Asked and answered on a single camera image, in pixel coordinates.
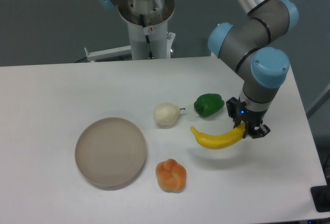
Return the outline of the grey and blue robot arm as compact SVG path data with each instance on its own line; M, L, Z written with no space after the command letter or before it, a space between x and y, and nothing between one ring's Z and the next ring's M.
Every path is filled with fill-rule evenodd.
M106 8L117 7L127 23L133 59L168 56L167 22L174 0L99 1ZM299 12L289 0L238 2L249 20L240 27L219 24L208 38L208 48L244 81L239 97L226 103L229 117L243 126L243 137L260 138L270 131L263 117L290 67L287 55L270 44L296 26Z

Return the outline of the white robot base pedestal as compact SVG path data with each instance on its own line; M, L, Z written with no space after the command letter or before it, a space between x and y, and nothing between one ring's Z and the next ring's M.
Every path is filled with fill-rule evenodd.
M175 33L168 31L168 21L174 10L174 0L125 0L118 5L118 11L127 24L130 45L85 51L87 61L125 55L131 55L133 60L170 58Z

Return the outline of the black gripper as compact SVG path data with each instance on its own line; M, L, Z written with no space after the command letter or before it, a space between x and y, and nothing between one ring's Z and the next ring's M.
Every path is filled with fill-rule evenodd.
M241 122L244 122L248 126L245 128L249 130L249 136L252 139L265 137L271 132L267 125L261 124L265 115L265 111L253 111L248 109L245 101L241 102L235 97L226 101L227 113L234 122L233 128L236 128Z

